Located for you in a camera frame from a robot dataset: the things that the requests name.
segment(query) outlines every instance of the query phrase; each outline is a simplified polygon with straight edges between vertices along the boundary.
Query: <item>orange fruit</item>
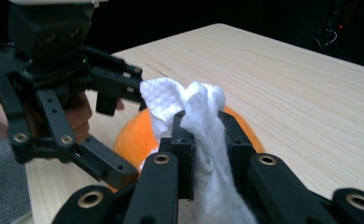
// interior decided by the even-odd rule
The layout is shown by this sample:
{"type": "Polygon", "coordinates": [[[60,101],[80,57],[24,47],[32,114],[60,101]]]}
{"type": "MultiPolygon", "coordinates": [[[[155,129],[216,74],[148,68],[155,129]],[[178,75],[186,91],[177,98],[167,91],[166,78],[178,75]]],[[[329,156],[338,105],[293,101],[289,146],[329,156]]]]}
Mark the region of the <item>orange fruit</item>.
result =
{"type": "MultiPolygon", "coordinates": [[[[259,139],[245,120],[227,106],[224,112],[236,118],[254,146],[254,149],[257,152],[264,152],[259,139]]],[[[113,150],[140,171],[142,162],[147,158],[149,152],[158,145],[159,143],[156,141],[152,131],[149,110],[146,108],[139,112],[120,130],[116,137],[113,150]]]]}

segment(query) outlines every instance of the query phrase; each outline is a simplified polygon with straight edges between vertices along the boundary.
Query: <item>wooden table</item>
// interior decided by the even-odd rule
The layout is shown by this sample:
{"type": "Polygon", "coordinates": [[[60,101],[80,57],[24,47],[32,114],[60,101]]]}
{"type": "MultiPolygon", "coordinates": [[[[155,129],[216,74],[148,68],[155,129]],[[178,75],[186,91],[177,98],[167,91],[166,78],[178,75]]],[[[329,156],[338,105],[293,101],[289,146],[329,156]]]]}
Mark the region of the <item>wooden table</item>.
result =
{"type": "MultiPolygon", "coordinates": [[[[221,87],[266,152],[283,159],[308,189],[327,198],[338,188],[364,190],[363,66],[224,24],[115,55],[143,68],[144,80],[221,87]]],[[[88,92],[92,106],[95,94],[88,92]]],[[[137,113],[138,105],[125,104],[113,118],[91,119],[91,134],[109,147],[137,113]]],[[[35,223],[50,223],[72,193],[101,184],[57,160],[34,160],[26,170],[35,223]]]]}

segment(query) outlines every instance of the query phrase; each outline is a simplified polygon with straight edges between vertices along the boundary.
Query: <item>crumpled towel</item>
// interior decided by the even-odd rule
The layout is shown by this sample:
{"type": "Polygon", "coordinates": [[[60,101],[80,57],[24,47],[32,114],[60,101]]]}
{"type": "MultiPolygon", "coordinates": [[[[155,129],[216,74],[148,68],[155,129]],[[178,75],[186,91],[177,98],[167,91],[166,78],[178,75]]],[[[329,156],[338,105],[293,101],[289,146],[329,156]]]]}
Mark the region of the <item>crumpled towel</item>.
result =
{"type": "Polygon", "coordinates": [[[195,139],[194,201],[179,200],[178,223],[256,223],[233,184],[224,126],[217,117],[225,107],[223,90],[199,82],[184,89],[168,77],[143,81],[140,89],[158,142],[171,136],[174,114],[181,110],[186,114],[180,126],[195,139]]]}

